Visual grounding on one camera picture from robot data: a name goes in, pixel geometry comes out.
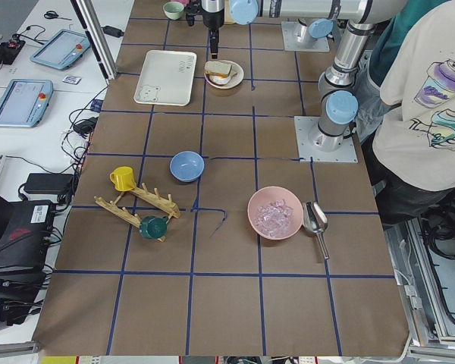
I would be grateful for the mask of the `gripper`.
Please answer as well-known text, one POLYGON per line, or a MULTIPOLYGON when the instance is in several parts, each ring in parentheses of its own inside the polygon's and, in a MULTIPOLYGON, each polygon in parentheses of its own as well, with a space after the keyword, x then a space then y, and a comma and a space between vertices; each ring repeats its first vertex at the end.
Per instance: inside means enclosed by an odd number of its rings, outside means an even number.
POLYGON ((209 29, 211 59, 218 57, 219 29, 224 25, 224 0, 202 0, 201 15, 209 29))

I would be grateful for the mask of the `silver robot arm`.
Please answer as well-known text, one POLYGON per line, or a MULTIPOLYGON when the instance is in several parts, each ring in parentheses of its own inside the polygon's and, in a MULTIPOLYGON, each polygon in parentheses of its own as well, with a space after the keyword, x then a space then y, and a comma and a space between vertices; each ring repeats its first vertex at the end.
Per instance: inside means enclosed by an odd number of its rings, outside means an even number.
POLYGON ((403 9, 398 0, 283 0, 283 1, 191 1, 192 15, 200 14, 209 29, 211 54, 218 57, 219 29, 229 14, 236 24, 246 25, 258 17, 326 18, 350 20, 355 24, 377 24, 403 9))
POLYGON ((374 24, 348 21, 333 64, 320 77, 318 89, 322 113, 313 139, 315 146, 324 152, 340 147, 344 132, 356 117, 359 103, 352 94, 352 88, 358 61, 374 29, 374 24))

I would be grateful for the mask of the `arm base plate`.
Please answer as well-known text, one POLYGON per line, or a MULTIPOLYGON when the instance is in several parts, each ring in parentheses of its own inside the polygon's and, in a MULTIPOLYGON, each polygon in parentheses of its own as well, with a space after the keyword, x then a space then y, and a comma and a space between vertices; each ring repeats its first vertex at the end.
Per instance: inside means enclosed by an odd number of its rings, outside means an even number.
POLYGON ((357 163, 353 135, 347 127, 340 136, 319 130, 319 117, 295 116, 298 158, 302 162, 357 163))
POLYGON ((328 34, 333 30, 328 19, 282 21, 281 29, 285 51, 329 52, 328 34))

